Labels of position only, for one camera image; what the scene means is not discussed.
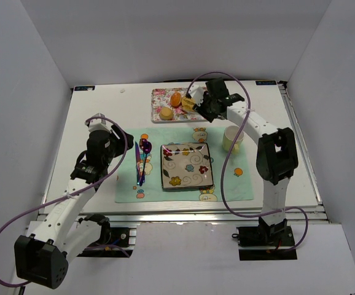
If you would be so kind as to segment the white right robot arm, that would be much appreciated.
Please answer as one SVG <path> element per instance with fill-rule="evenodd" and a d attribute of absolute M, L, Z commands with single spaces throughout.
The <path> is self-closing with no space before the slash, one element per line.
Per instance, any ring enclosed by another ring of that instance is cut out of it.
<path fill-rule="evenodd" d="M 277 128 L 251 108 L 248 92 L 245 96 L 229 93 L 223 78 L 206 82 L 206 90 L 190 86 L 189 95 L 195 101 L 194 110 L 207 121 L 225 119 L 238 127 L 257 145 L 256 169 L 263 179 L 263 205 L 259 228 L 267 236 L 283 231 L 287 226 L 286 192 L 298 167 L 295 135 L 291 128 Z"/>

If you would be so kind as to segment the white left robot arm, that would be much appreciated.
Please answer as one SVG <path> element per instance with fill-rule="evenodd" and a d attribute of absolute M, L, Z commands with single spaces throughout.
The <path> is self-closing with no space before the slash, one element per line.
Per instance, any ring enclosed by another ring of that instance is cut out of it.
<path fill-rule="evenodd" d="M 90 129 L 87 148 L 76 163 L 65 190 L 65 200 L 57 202 L 51 212 L 28 236 L 21 235 L 14 244 L 18 278 L 58 288 L 69 263 L 90 244 L 105 243 L 110 237 L 109 219 L 91 214 L 71 230 L 86 203 L 95 195 L 116 157 L 134 145 L 132 135 L 112 127 Z"/>

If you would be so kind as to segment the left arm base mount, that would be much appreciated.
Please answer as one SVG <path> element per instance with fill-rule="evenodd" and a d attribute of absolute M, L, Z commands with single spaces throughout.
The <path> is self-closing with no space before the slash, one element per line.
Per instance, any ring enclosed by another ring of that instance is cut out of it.
<path fill-rule="evenodd" d="M 79 218 L 74 237 L 66 245 L 74 244 L 74 254 L 81 258 L 130 258 L 136 229 L 115 226 L 108 217 L 90 214 Z"/>

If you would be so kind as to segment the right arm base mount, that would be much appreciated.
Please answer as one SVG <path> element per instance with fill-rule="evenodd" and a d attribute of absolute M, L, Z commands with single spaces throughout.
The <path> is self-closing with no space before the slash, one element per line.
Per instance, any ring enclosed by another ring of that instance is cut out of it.
<path fill-rule="evenodd" d="M 276 234 L 270 241 L 258 227 L 237 227 L 232 239 L 238 244 L 240 261 L 292 261 L 297 260 L 294 235 L 290 226 Z"/>

